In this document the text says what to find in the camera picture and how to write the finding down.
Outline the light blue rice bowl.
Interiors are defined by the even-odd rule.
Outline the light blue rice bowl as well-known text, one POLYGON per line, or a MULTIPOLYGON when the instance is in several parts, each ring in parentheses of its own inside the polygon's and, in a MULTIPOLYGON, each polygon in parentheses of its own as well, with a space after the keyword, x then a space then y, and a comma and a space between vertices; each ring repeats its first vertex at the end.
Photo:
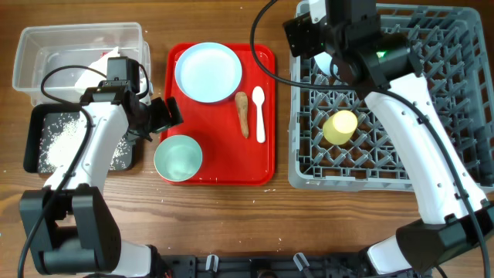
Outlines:
POLYGON ((330 68, 333 69, 333 73, 338 74, 338 67, 336 64, 332 63, 332 56, 328 53, 320 53, 313 57, 315 59, 316 65, 319 67, 320 71, 326 75, 330 75, 330 68))

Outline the light green bowl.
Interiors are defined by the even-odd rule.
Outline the light green bowl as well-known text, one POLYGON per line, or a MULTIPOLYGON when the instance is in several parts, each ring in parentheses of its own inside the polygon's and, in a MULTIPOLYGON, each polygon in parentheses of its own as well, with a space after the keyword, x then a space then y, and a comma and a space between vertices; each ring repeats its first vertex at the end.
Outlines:
POLYGON ((198 173, 203 162, 199 143, 186 135, 164 139, 154 153, 157 173, 171 182, 187 181, 198 173))

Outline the large light blue plate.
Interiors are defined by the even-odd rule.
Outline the large light blue plate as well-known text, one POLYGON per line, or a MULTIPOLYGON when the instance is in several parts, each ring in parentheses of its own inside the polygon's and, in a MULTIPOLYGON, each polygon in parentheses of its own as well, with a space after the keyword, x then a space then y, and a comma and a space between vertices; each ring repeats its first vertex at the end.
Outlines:
POLYGON ((227 46, 202 42, 178 58, 174 78, 181 92, 199 103, 217 103, 230 97, 242 80, 240 58, 227 46))

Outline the white plastic spoon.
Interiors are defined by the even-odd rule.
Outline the white plastic spoon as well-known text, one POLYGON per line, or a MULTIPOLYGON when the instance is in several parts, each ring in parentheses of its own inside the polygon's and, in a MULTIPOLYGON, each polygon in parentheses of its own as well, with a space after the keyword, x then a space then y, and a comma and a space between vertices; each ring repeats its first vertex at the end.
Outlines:
POLYGON ((264 127, 262 105, 265 101, 265 94, 260 86, 256 86, 252 91, 252 101, 256 107, 256 140, 259 143, 266 141, 266 131, 264 127))

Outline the white napkin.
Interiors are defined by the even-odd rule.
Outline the white napkin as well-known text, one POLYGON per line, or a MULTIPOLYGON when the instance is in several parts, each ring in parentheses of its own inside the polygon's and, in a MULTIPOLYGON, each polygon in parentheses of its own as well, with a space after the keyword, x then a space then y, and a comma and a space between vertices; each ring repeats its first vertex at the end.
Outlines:
MULTIPOLYGON (((104 53, 97 61, 91 63, 89 68, 92 68, 103 75, 107 74, 107 61, 109 58, 120 57, 120 48, 117 46, 111 51, 104 53)), ((83 94, 87 87, 94 87, 105 80, 105 77, 91 70, 84 70, 81 77, 75 83, 75 90, 79 94, 83 94)))

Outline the brown carrot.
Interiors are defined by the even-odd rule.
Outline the brown carrot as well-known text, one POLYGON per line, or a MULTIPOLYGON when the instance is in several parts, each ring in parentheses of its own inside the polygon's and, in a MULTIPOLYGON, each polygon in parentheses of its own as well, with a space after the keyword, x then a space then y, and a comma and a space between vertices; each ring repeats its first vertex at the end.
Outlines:
POLYGON ((249 110, 249 101, 245 92, 237 92, 235 95, 235 105, 237 108, 239 123, 242 132, 242 136, 244 138, 249 137, 249 126, 248 126, 248 110, 249 110))

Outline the yellow plastic cup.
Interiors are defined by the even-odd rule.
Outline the yellow plastic cup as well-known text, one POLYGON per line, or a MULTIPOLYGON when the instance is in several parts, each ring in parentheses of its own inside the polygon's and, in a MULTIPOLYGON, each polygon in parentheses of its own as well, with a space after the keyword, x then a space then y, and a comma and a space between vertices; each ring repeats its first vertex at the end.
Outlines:
POLYGON ((331 144, 346 144, 357 129, 357 116, 349 111, 342 110, 333 114, 323 125, 323 136, 331 144))

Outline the white rice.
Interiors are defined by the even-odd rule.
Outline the white rice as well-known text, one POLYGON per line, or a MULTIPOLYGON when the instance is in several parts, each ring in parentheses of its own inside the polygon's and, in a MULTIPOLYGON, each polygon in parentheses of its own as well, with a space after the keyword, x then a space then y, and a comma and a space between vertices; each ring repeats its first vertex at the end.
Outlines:
MULTIPOLYGON (((53 173, 59 166, 70 164, 86 132, 86 119, 80 112, 50 113, 45 115, 39 143, 37 172, 53 173)), ((125 171, 132 167, 134 146, 122 138, 113 157, 111 171, 125 171)))

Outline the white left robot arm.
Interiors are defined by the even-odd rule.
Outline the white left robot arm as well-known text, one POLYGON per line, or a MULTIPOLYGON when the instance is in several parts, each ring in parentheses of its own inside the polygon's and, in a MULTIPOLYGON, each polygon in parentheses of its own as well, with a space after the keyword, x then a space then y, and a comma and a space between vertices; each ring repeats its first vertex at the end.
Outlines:
POLYGON ((110 58, 103 80, 77 103, 57 98, 61 108, 79 112, 85 132, 68 164, 56 169, 39 190, 23 193, 19 211, 26 233, 17 275, 32 257, 42 275, 87 277, 170 277, 157 248, 121 238, 103 198, 110 161, 122 137, 144 138, 182 123, 173 97, 142 102, 143 65, 126 56, 110 58))

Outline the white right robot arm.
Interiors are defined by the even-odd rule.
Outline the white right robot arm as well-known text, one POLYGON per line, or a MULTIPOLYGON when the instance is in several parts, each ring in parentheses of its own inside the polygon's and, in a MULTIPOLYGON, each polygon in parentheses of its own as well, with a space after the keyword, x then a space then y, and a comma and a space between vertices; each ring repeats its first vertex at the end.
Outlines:
POLYGON ((373 1, 313 1, 283 28, 294 56, 333 57, 342 87, 379 120, 412 183, 420 219, 367 249, 373 272, 424 273, 474 248, 488 260, 493 205, 455 151, 409 39, 382 30, 373 1))

